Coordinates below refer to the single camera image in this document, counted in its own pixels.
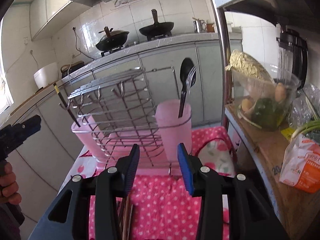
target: plastic bag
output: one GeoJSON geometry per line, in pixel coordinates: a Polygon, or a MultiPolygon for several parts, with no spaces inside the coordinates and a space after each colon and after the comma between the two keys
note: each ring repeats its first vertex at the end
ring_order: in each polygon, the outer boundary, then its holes
{"type": "MultiPolygon", "coordinates": [[[[294,129],[297,129],[312,119],[312,114],[306,103],[306,95],[320,115],[320,89],[313,84],[305,84],[303,91],[299,91],[299,96],[292,102],[292,109],[288,117],[289,125],[294,129]]],[[[320,143],[319,132],[310,132],[306,136],[320,143]]]]}
{"type": "Polygon", "coordinates": [[[320,146],[298,135],[284,152],[279,181],[303,191],[314,193],[320,189],[320,146]]]}

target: wooden shelf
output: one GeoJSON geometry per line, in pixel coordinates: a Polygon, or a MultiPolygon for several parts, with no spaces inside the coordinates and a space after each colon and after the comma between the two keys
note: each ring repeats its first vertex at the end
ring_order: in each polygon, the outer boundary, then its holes
{"type": "Polygon", "coordinates": [[[289,144],[280,130],[258,130],[237,117],[233,104],[226,106],[225,115],[252,156],[275,214],[290,238],[300,239],[320,210],[320,191],[309,194],[279,182],[284,151],[289,144]]]}
{"type": "Polygon", "coordinates": [[[309,0],[215,0],[225,11],[246,13],[277,23],[320,33],[319,19],[309,0]]]}

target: wok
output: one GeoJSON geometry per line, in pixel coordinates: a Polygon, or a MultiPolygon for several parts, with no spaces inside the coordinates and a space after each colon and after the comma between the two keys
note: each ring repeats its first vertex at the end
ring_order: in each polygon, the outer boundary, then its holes
{"type": "Polygon", "coordinates": [[[99,32],[103,33],[105,32],[106,35],[104,35],[99,43],[96,45],[96,48],[101,51],[109,51],[114,48],[120,47],[128,39],[128,34],[129,32],[124,32],[124,31],[112,31],[113,28],[109,30],[108,27],[104,27],[104,30],[99,32]]]}
{"type": "Polygon", "coordinates": [[[158,12],[155,9],[151,10],[152,17],[154,20],[153,25],[149,25],[147,27],[143,27],[139,30],[139,32],[144,35],[144,36],[150,36],[150,37],[155,37],[155,36],[160,36],[168,33],[173,29],[174,23],[173,22],[164,22],[164,23],[159,23],[158,22],[158,12]]]}

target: finger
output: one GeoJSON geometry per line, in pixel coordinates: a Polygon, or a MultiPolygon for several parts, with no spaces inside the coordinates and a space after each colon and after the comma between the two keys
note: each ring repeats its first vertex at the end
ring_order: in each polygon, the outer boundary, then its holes
{"type": "Polygon", "coordinates": [[[19,193],[14,193],[12,196],[9,197],[8,201],[12,205],[19,205],[22,200],[22,197],[19,193]]]}
{"type": "Polygon", "coordinates": [[[12,173],[12,165],[10,163],[7,163],[5,166],[4,166],[4,172],[5,174],[10,174],[12,173]]]}
{"type": "Polygon", "coordinates": [[[16,175],[12,172],[10,174],[0,177],[0,185],[2,187],[7,187],[16,181],[16,175]]]}
{"type": "Polygon", "coordinates": [[[9,185],[8,187],[5,187],[4,189],[2,189],[2,195],[4,197],[10,197],[14,193],[16,193],[18,190],[19,190],[18,184],[16,182],[14,182],[11,185],[9,185]]]}

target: black spoon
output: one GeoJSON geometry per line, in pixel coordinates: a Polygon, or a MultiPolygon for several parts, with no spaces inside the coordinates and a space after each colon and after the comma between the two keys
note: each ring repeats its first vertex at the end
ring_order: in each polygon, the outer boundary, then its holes
{"type": "MultiPolygon", "coordinates": [[[[184,104],[186,101],[186,95],[187,95],[187,77],[191,71],[191,69],[194,67],[193,61],[191,58],[186,57],[181,64],[180,68],[180,80],[182,82],[182,90],[181,90],[181,98],[180,98],[180,108],[179,108],[179,116],[178,118],[181,118],[183,115],[183,109],[184,104]]],[[[191,87],[196,83],[196,73],[194,74],[191,82],[191,87]]]]}

